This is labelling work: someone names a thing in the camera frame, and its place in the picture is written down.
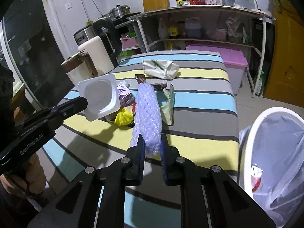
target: small bag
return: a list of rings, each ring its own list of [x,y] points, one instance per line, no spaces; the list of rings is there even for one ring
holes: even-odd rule
[[[179,66],[172,61],[167,60],[147,60],[142,61],[145,74],[166,79],[173,80],[179,70]]]

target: white trash bin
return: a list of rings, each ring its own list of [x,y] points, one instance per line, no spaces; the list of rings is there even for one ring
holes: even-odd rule
[[[295,212],[302,212],[298,207],[304,196],[304,120],[289,109],[273,107],[240,134],[244,143],[240,143],[239,184],[282,227],[298,216]],[[263,170],[254,193],[252,164]]]

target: pink storage box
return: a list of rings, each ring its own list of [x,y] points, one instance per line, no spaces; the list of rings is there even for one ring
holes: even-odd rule
[[[226,66],[233,94],[238,94],[244,70],[248,66],[248,62],[242,51],[202,45],[188,45],[186,50],[213,51],[220,53]]]
[[[127,48],[134,47],[138,44],[137,37],[133,38],[120,38],[121,44],[123,45],[123,50]]]

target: wooden door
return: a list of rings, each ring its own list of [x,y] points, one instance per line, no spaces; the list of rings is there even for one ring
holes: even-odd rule
[[[304,25],[289,0],[272,0],[275,47],[266,98],[304,107]]]

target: striped bedsheet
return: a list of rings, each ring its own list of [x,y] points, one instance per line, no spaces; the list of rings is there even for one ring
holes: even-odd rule
[[[175,89],[174,123],[163,123],[168,142],[197,165],[219,165],[234,179],[238,169],[238,116],[223,60],[205,51],[156,51],[122,61],[111,73],[128,79],[136,96],[135,74],[143,74],[143,59],[171,60],[180,66],[172,81],[148,77],[148,83],[168,82]],[[78,97],[74,88],[60,102]],[[122,158],[132,137],[131,127],[103,119],[88,122],[83,112],[64,121],[56,136],[38,151],[48,183],[60,192],[87,166],[109,166]],[[179,187],[163,184],[159,157],[146,158],[139,187],[126,188],[125,227],[180,227]]]

